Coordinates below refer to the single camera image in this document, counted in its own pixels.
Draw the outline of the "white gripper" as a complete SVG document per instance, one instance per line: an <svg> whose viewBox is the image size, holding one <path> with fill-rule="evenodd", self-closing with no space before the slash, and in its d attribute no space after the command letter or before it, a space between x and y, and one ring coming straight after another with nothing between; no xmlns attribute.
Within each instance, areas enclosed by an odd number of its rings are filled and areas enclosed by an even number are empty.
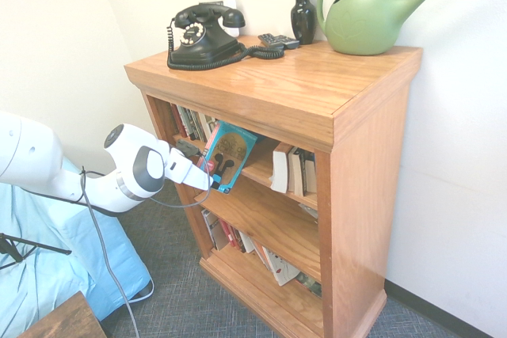
<svg viewBox="0 0 507 338"><path fill-rule="evenodd" d="M197 165L198 167L177 148L170 148L164 173L166 178L175 184L186 184L203 191L209 188L217 189L219 187L215 174L218 168L217 161L202 155Z"/></svg>

